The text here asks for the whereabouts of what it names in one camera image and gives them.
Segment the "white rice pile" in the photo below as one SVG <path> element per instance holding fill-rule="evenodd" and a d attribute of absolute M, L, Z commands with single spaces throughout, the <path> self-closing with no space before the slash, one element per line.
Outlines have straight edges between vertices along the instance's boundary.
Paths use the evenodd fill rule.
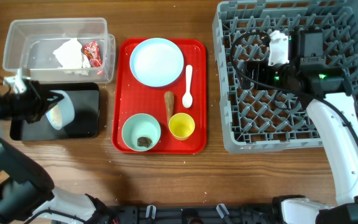
<path fill-rule="evenodd" d="M 50 122 L 56 128 L 61 128 L 62 126 L 62 112 L 58 105 L 54 106 L 50 111 Z"/>

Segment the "light blue bowl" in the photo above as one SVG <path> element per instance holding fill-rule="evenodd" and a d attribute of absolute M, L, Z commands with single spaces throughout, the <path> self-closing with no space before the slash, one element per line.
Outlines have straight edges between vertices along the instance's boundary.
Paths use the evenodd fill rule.
<path fill-rule="evenodd" d="M 60 110 L 62 112 L 62 126 L 61 126 L 61 128 L 56 128 L 53 125 L 51 125 L 54 129 L 60 130 L 60 129 L 64 128 L 66 125 L 70 124 L 74 120 L 75 110 L 74 110 L 73 103 L 66 92 L 64 92 L 62 90 L 52 90 L 52 91 L 56 92 L 56 93 L 60 93 L 64 96 L 64 99 L 57 103 L 57 105 L 60 107 Z M 47 117 L 49 123 L 51 124 L 49 111 L 46 113 L 46 117 Z"/>

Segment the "white plastic spoon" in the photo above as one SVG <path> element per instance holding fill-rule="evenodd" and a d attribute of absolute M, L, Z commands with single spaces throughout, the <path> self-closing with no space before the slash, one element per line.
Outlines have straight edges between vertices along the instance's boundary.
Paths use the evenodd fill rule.
<path fill-rule="evenodd" d="M 182 104 L 185 108 L 190 108 L 193 104 L 193 97 L 190 93 L 191 90 L 191 79 L 193 74 L 193 67 L 191 65 L 187 65 L 185 69 L 185 94 L 182 97 Z"/>

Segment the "mint green bowl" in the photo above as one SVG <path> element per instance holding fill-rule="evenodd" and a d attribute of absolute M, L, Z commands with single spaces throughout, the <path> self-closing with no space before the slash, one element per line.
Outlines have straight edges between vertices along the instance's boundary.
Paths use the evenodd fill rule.
<path fill-rule="evenodd" d="M 159 142 L 161 133 L 160 123 L 146 113 L 132 115 L 125 121 L 121 131 L 124 144 L 135 152 L 151 150 Z M 137 139 L 142 136 L 152 140 L 152 145 L 149 148 L 137 145 Z"/>

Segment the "dark food scrap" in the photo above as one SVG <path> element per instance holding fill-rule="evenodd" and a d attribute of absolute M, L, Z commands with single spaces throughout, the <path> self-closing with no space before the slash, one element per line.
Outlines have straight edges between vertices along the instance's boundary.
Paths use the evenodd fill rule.
<path fill-rule="evenodd" d="M 152 140 L 148 137 L 142 136 L 137 139 L 137 145 L 139 147 L 149 148 L 152 145 Z"/>

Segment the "yellow plastic cup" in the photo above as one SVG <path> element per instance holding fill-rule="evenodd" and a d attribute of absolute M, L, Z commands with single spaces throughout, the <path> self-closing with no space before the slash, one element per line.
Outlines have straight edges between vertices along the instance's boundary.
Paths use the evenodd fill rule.
<path fill-rule="evenodd" d="M 184 141 L 195 131 L 195 121 L 186 113 L 177 113 L 170 118 L 168 128 L 175 139 Z"/>

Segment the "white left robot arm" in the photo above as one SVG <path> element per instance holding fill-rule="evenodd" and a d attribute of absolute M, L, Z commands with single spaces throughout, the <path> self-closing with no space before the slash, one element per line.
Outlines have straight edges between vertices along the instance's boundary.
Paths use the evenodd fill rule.
<path fill-rule="evenodd" d="M 2 120 L 34 123 L 68 97 L 18 73 L 2 79 Z M 0 223 L 46 218 L 54 223 L 106 223 L 113 212 L 98 198 L 55 186 L 45 169 L 9 144 L 0 126 Z"/>

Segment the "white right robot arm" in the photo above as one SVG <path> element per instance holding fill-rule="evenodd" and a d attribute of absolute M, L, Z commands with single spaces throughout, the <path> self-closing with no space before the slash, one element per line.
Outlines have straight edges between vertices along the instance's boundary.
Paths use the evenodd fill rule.
<path fill-rule="evenodd" d="M 234 62 L 242 83 L 298 97 L 322 140 L 336 189 L 335 207 L 304 197 L 279 197 L 284 223 L 358 223 L 358 120 L 350 81 L 326 65 L 323 33 L 253 31 L 268 50 L 266 61 Z"/>

